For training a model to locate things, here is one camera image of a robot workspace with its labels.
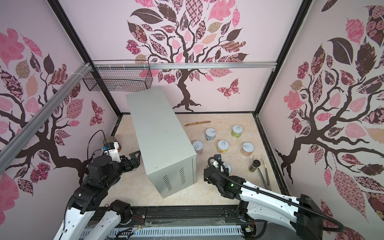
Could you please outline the dark red labelled can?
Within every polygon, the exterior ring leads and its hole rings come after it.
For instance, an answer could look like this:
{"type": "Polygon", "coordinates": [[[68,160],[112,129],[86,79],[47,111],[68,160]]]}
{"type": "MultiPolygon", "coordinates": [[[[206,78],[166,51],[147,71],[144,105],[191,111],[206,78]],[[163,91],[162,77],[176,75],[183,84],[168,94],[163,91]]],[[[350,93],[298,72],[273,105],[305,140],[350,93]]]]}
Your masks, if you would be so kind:
{"type": "Polygon", "coordinates": [[[121,151],[121,145],[118,140],[114,136],[109,136],[103,141],[104,151],[112,151],[116,150],[118,152],[121,151]]]}

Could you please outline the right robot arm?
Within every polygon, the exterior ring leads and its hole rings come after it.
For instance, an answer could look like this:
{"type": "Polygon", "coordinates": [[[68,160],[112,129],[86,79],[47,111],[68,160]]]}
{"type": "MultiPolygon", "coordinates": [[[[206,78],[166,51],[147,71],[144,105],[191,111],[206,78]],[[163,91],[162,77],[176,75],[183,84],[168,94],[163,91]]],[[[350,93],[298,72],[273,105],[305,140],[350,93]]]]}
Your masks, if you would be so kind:
{"type": "Polygon", "coordinates": [[[208,159],[204,180],[214,185],[222,197],[239,200],[237,215],[243,221],[260,220],[283,226],[302,240],[321,240],[323,232],[342,233],[342,223],[321,213],[306,195],[298,197],[274,193],[238,176],[230,176],[222,156],[208,159]]]}

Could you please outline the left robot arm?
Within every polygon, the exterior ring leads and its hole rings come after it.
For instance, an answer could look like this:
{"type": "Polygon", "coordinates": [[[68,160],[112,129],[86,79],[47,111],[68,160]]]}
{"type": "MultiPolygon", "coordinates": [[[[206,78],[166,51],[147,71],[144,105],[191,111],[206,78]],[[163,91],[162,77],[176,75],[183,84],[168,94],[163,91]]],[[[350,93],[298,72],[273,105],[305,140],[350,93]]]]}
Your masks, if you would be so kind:
{"type": "MultiPolygon", "coordinates": [[[[92,160],[88,165],[89,175],[85,182],[69,199],[64,220],[54,239],[78,240],[110,188],[121,179],[122,174],[138,168],[140,163],[140,151],[129,154],[129,157],[118,155],[114,159],[111,155],[103,154],[92,160]]],[[[130,204],[115,200],[86,239],[103,240],[120,223],[128,224],[132,216],[130,204]]]]}

